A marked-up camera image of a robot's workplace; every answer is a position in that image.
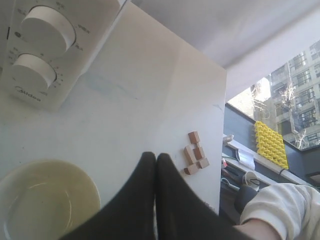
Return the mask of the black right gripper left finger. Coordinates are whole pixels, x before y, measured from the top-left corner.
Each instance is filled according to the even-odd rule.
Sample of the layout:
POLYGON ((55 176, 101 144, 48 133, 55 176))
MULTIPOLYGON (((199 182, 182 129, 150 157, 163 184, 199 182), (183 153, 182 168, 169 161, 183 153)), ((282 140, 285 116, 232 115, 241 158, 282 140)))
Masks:
POLYGON ((98 213, 62 240, 154 240, 156 156, 144 152, 130 178, 98 213))

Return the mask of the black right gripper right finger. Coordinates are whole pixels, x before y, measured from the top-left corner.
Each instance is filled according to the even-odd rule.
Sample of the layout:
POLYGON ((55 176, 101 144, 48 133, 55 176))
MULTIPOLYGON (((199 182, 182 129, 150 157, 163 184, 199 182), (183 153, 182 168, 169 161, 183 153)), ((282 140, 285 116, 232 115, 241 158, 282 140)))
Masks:
POLYGON ((157 157, 155 202, 160 240, 240 239, 240 233, 193 192, 167 153, 157 157))

